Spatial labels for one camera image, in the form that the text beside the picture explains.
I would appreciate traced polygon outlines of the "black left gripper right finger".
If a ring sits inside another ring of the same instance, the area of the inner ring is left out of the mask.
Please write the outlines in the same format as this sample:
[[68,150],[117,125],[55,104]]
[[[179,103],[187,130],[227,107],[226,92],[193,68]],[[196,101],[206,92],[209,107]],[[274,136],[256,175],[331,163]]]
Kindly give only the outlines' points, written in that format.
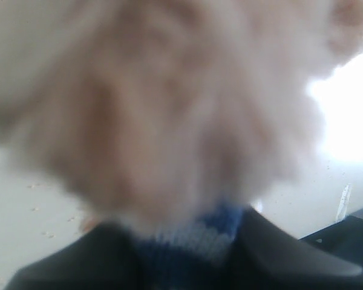
[[244,212],[229,259],[232,289],[362,289],[361,266],[299,241],[257,211]]

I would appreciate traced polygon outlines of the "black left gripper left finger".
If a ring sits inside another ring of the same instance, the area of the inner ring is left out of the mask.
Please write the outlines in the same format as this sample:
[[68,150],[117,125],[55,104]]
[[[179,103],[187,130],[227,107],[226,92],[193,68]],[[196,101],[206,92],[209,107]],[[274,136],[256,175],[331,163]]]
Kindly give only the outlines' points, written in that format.
[[156,289],[126,231],[102,224],[16,271],[6,289]]

